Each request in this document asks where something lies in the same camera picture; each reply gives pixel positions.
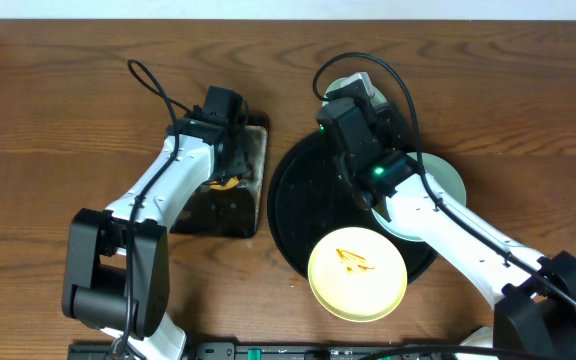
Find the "black rectangular soapy tray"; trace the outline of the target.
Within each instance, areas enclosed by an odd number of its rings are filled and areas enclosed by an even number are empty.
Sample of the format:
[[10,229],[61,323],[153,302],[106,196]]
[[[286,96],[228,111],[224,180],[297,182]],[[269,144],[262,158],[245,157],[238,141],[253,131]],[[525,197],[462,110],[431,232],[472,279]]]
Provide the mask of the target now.
[[270,120],[253,111],[243,129],[242,142],[248,174],[225,191],[213,190],[208,181],[199,186],[177,216],[173,233],[250,238],[258,230]]

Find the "light blue plate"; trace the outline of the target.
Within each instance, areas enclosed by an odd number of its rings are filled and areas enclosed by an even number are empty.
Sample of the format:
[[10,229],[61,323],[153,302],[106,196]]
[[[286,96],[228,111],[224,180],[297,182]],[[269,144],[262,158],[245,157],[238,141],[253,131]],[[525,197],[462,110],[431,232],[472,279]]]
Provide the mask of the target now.
[[[339,89],[344,84],[345,81],[346,77],[341,77],[333,81],[326,89],[326,94],[329,94],[330,92]],[[373,87],[373,90],[374,95],[370,99],[370,103],[373,107],[377,107],[387,102],[387,99],[384,96],[384,94],[376,86]]]
[[[463,179],[461,178],[457,170],[446,160],[436,155],[423,153],[422,158],[425,170],[435,178],[435,180],[439,183],[439,185],[461,205],[466,205],[467,204],[466,187]],[[386,208],[384,206],[378,205],[376,208],[372,210],[372,214],[376,222],[379,225],[381,225],[382,228],[388,234],[404,241],[411,241],[411,242],[422,241],[422,239],[419,237],[398,233],[392,230],[391,227],[388,225],[386,219],[381,216],[381,213],[385,211]]]

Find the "orange green sponge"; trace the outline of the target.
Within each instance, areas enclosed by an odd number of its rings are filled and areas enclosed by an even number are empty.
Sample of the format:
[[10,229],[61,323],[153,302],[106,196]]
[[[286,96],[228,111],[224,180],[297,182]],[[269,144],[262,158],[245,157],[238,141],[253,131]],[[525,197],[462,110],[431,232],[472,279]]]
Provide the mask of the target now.
[[232,189],[234,187],[237,187],[239,183],[240,183],[240,180],[238,177],[232,177],[223,183],[219,183],[217,181],[212,181],[209,183],[209,187],[213,190],[225,191],[225,190],[229,190],[229,189]]

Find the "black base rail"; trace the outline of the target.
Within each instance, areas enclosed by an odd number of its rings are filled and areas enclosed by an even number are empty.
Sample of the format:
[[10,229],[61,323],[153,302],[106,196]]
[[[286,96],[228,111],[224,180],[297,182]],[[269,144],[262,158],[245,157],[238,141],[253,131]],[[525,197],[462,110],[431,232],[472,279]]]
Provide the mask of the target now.
[[[68,360],[111,359],[110,345],[82,343],[70,345]],[[330,359],[356,360],[373,353],[391,348],[383,347],[331,347],[331,346],[274,346],[237,345],[229,342],[205,342],[196,346],[186,346],[182,360],[303,360]],[[388,356],[383,359],[457,359],[452,354],[413,353]]]

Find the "black round tray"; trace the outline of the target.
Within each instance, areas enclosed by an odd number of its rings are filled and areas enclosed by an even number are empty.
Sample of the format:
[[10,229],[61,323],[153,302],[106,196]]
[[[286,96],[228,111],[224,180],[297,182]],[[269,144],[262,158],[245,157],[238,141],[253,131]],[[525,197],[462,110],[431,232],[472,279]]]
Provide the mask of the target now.
[[302,277],[307,276],[315,245],[328,233],[345,227],[367,228],[385,236],[401,253],[409,282],[420,277],[437,257],[427,244],[388,233],[371,212],[357,207],[336,180],[336,169],[318,133],[299,141],[280,161],[270,183],[267,212],[278,250]]

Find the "yellow plate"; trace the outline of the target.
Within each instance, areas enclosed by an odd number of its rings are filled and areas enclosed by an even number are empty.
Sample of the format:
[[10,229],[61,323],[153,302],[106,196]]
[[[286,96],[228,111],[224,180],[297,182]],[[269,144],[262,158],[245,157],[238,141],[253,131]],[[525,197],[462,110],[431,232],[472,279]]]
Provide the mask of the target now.
[[313,295],[331,314],[351,322],[372,322],[401,303],[408,272],[402,254],[385,236],[346,227],[314,246],[307,278]]

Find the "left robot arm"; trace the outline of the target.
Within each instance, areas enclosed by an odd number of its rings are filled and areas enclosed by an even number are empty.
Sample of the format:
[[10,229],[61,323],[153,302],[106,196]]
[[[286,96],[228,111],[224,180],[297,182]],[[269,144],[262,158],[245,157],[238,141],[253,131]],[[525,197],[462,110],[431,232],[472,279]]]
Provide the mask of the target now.
[[167,313],[172,234],[249,238],[259,223],[267,123],[195,111],[169,126],[141,178],[70,224],[62,311],[112,337],[71,347],[88,359],[181,359],[186,333]]

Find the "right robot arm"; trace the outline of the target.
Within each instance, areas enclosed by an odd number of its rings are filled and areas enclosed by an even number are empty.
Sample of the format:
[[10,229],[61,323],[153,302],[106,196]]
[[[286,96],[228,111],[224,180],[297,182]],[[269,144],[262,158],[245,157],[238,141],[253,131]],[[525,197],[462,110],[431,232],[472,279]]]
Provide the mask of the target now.
[[420,155],[401,151],[398,116],[390,102],[328,95],[316,120],[342,183],[382,227],[428,244],[479,290],[494,311],[500,356],[576,359],[576,257],[548,258],[456,201]]

